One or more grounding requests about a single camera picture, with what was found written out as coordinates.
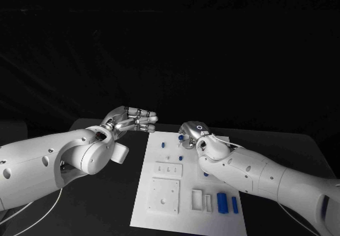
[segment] hole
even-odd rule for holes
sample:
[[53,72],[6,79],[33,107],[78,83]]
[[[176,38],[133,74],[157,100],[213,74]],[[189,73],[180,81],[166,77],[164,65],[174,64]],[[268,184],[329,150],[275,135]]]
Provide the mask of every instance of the hole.
[[7,169],[3,170],[3,177],[4,177],[6,179],[9,179],[9,178],[10,178],[10,175],[12,175],[12,170],[10,170],[10,168],[7,168]]
[[43,156],[43,157],[42,157],[42,163],[43,163],[43,165],[48,167],[48,164],[49,164],[48,156]]

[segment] blue cylinder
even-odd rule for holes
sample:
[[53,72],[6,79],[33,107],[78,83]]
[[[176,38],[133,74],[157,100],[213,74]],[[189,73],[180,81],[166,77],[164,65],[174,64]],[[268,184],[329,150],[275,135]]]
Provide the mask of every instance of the blue cylinder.
[[218,212],[222,214],[229,213],[225,193],[218,193]]
[[238,213],[239,213],[239,210],[238,210],[236,197],[232,197],[232,208],[234,208],[234,213],[238,214]]

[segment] robotic hand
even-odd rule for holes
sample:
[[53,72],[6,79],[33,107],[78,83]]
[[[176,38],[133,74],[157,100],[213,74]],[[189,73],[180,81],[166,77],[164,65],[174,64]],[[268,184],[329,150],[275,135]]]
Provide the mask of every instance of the robotic hand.
[[87,129],[27,139],[0,147],[0,211],[19,207],[97,174],[110,160],[123,164],[128,148],[115,140],[128,130],[153,133],[156,113],[114,109]]
[[182,146],[199,153],[202,170],[241,192],[277,201],[310,222],[321,236],[340,235],[340,179],[295,171],[239,145],[228,147],[205,123],[180,127]]

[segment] cable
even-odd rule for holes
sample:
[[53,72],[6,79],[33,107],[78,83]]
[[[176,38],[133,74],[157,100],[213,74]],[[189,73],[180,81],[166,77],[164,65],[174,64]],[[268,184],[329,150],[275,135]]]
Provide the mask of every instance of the cable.
[[[45,214],[45,216],[40,218],[40,220],[48,216],[49,212],[52,211],[52,209],[53,209],[53,207],[55,207],[55,205],[56,205],[56,203],[58,203],[58,200],[59,200],[59,198],[61,198],[61,195],[62,195],[62,188],[61,188],[61,192],[59,192],[59,196],[58,196],[58,199],[56,199],[56,201],[55,201],[55,204],[53,204],[52,208],[49,209],[48,213]],[[40,222],[40,220],[39,220],[26,230],[29,230],[29,229]]]
[[295,217],[287,212],[287,210],[284,209],[285,213],[291,216],[291,218],[308,229],[308,227],[295,219]]
[[234,144],[234,143],[231,143],[231,142],[228,142],[228,141],[219,139],[215,134],[212,134],[212,136],[213,136],[219,141],[222,141],[223,143],[231,144],[231,145],[234,145],[234,146],[236,146],[236,147],[239,147],[239,148],[244,148],[241,145]]
[[27,207],[29,207],[29,205],[32,204],[33,202],[30,202],[6,220],[3,220],[2,222],[0,222],[0,225],[7,221],[7,220],[10,220]]

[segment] blue block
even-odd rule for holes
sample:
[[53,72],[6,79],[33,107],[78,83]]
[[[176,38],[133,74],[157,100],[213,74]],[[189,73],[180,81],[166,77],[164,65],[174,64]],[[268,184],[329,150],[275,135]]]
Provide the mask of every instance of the blue block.
[[234,208],[234,213],[238,214],[239,210],[238,210],[238,202],[236,202],[236,198],[232,197],[232,208]]
[[222,214],[229,213],[225,193],[218,193],[218,212]]

